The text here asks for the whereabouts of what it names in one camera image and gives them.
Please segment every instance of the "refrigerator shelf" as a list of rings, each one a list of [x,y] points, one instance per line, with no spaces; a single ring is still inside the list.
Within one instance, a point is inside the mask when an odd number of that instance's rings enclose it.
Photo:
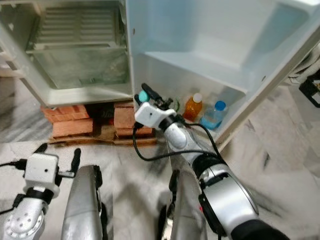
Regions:
[[[117,8],[47,8],[29,46],[34,50],[83,45],[118,48],[121,38],[118,19]]]

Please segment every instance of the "marble floor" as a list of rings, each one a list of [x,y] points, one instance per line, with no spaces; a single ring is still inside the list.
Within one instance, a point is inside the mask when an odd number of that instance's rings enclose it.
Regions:
[[[0,79],[0,102],[0,163],[27,158],[50,136],[52,126],[19,80]],[[169,195],[170,160],[145,162],[125,146],[77,147],[82,150],[81,165],[100,165],[109,239],[155,239],[159,211]],[[67,170],[75,148],[50,146],[47,152],[58,155],[60,168]],[[166,150],[160,142],[141,151],[150,156]],[[320,239],[320,111],[296,86],[281,85],[272,92],[222,155],[250,188],[264,221],[290,239]],[[0,168],[0,210],[10,208],[22,192],[22,175],[11,167]],[[60,195],[51,202],[42,240],[60,239],[71,184],[64,179]],[[5,218],[0,216],[0,226]],[[217,236],[208,230],[208,239]]]

